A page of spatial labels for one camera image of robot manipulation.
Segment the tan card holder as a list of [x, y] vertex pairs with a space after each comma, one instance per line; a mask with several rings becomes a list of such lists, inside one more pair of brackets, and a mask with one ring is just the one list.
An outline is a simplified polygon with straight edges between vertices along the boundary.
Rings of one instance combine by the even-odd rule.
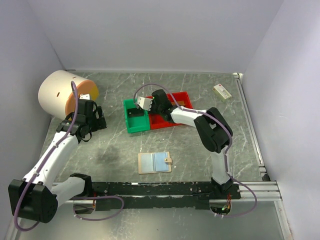
[[138, 154], [138, 173], [157, 174], [170, 173], [172, 171], [173, 160], [168, 151], [150, 152]]

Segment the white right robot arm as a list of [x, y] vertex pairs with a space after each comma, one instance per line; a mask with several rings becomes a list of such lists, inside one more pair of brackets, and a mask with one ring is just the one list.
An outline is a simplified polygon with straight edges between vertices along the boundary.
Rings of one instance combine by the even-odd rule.
[[215, 107], [196, 110], [172, 105], [162, 89], [154, 91], [151, 96], [151, 113], [161, 115], [167, 122], [196, 128], [203, 146], [211, 152], [212, 193], [216, 198], [223, 199], [233, 184], [228, 161], [233, 132], [224, 117]]

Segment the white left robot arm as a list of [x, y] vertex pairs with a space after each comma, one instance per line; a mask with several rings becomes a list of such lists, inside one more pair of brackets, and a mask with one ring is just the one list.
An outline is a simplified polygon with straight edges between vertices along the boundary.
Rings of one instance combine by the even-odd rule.
[[53, 185], [57, 174], [81, 142], [88, 142], [92, 133], [107, 127], [101, 106], [90, 94], [81, 94], [76, 109], [58, 125], [53, 140], [37, 164], [21, 179], [8, 186], [11, 211], [18, 218], [37, 223], [50, 222], [57, 209], [73, 197], [83, 200], [93, 196], [89, 175], [73, 173], [64, 182]]

